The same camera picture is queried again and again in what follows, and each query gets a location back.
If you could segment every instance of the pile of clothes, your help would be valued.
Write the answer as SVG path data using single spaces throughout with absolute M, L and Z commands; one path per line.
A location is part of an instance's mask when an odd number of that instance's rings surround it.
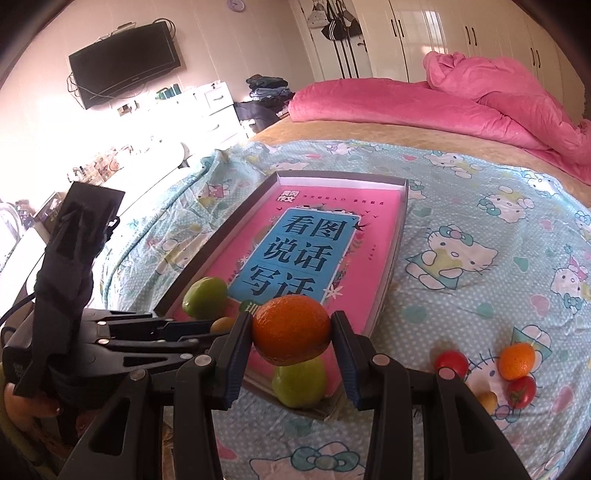
M 251 88 L 250 97 L 253 101 L 275 113 L 281 112 L 295 95 L 289 90 L 287 81 L 280 77 L 253 75 L 246 83 Z
M 295 94 L 289 90 L 287 81 L 280 77 L 254 75 L 246 82 L 251 88 L 252 100 L 234 103 L 234 108 L 239 120 L 254 120 L 251 128 L 254 133 L 259 133 L 279 121 L 277 114 L 287 107 Z

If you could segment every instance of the orange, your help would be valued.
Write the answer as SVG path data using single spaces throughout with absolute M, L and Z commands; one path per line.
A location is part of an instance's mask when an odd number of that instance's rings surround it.
M 260 307 L 252 322 L 252 341 L 261 356 L 284 367 L 316 358 L 330 343 L 330 317 L 305 295 L 286 295 Z
M 534 347 L 529 343 L 515 343 L 501 352 L 497 368 L 505 380 L 513 381 L 530 373 L 534 363 Z

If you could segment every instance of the wall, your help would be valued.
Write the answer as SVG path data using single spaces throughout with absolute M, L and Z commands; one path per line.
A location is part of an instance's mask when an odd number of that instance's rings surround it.
M 36 36 L 0 89 L 0 198 L 38 205 L 64 184 L 69 167 L 129 141 L 132 115 L 120 118 L 109 104 L 85 111 L 66 89 L 68 55 L 126 22 L 167 17 L 177 27 L 183 65 L 147 84 L 150 95 L 172 83 L 184 90 L 220 79 L 241 101 L 245 79 L 256 73 L 284 77 L 293 90 L 312 83 L 288 0 L 245 2 L 235 13 L 225 0 L 75 0 Z

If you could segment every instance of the book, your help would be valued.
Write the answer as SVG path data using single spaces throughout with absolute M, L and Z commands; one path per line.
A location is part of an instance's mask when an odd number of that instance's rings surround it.
M 255 314 L 268 300 L 303 294 L 319 301 L 329 314 L 343 310 L 353 331 L 369 336 L 383 306 L 402 234 L 405 180 L 365 174 L 323 178 L 329 172 L 280 175 L 285 173 L 276 174 L 272 185 L 260 187 L 265 191 L 236 225 L 227 226 L 230 234 L 213 255 L 207 260 L 196 257 L 200 268 L 185 291 L 202 277 L 226 280 L 229 316 Z M 173 318 L 189 320 L 180 304 L 173 312 Z M 312 416 L 326 418 L 342 396 L 342 380 L 332 346 L 322 358 L 326 405 Z M 274 369 L 253 347 L 245 381 L 272 399 Z

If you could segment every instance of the wall clock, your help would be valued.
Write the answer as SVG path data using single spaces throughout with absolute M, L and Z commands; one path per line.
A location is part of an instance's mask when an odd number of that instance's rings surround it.
M 228 8 L 234 12 L 242 12 L 246 5 L 244 0 L 228 0 Z

